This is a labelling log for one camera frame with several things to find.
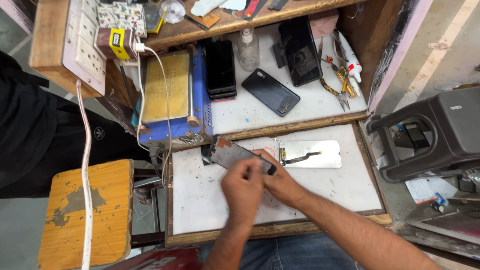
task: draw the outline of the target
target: grey stool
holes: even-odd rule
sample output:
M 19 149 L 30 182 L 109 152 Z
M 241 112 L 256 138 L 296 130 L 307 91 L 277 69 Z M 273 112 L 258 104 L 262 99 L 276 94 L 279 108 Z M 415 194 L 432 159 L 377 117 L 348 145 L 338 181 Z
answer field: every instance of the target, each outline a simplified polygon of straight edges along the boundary
M 400 160 L 389 128 L 412 117 L 428 125 L 432 143 L 426 151 Z M 427 178 L 424 172 L 436 172 L 435 169 L 439 172 L 479 166 L 480 87 L 442 92 L 371 121 L 366 129 L 369 134 L 379 133 L 388 159 L 380 174 L 390 183 Z

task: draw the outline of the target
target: spray bottle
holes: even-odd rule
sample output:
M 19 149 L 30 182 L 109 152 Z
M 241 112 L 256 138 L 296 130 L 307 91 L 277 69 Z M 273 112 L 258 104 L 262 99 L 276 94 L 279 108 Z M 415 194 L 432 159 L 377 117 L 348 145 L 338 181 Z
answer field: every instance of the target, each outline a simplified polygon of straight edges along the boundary
M 260 44 L 258 37 L 253 33 L 253 28 L 240 31 L 237 41 L 240 67 L 246 71 L 254 71 L 260 66 Z
M 360 83 L 360 72 L 362 71 L 362 67 L 359 63 L 359 60 L 355 56 L 355 53 L 353 53 L 352 47 L 350 47 L 340 31 L 338 32 L 338 39 L 340 40 L 342 52 L 345 57 L 345 65 L 347 66 L 348 74 L 355 77 L 355 79 L 357 79 L 357 81 Z

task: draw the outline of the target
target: glue tube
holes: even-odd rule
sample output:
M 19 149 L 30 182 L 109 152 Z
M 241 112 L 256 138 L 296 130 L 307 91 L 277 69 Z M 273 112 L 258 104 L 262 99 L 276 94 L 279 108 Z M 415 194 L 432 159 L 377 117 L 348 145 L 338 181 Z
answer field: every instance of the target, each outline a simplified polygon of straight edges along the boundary
M 343 56 L 345 57 L 345 65 L 347 66 L 348 74 L 355 77 L 355 79 L 357 79 L 357 81 L 360 83 L 360 72 L 362 71 L 362 67 L 359 63 L 359 60 L 355 56 L 355 53 L 353 53 L 352 47 L 350 47 L 340 31 L 338 32 L 338 39 L 340 40 Z

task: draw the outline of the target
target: person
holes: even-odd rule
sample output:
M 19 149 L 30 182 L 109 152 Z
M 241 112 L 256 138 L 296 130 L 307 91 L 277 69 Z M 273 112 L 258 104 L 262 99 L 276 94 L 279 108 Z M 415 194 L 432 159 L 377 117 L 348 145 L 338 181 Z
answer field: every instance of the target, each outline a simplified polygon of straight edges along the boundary
M 0 198 L 48 197 L 55 174 L 82 166 L 85 127 L 80 108 L 40 88 L 48 87 L 48 81 L 23 72 L 2 51 L 0 62 Z M 89 165 L 150 161 L 149 152 L 120 124 L 89 110 L 86 114 L 92 132 Z
M 254 157 L 237 161 L 223 177 L 229 217 L 215 244 L 202 245 L 203 269 L 441 269 L 390 230 L 302 187 L 265 150 L 253 152 L 277 170 L 263 175 L 263 163 Z M 264 187 L 324 233 L 247 242 Z

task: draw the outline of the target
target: phone back cover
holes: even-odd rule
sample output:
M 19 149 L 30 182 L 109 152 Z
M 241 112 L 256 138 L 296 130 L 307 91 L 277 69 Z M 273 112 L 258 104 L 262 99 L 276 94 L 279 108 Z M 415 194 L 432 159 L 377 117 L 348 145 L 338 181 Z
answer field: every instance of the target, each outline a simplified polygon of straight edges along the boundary
M 261 69 L 256 69 L 241 84 L 254 97 L 280 117 L 284 117 L 300 101 L 300 97 Z

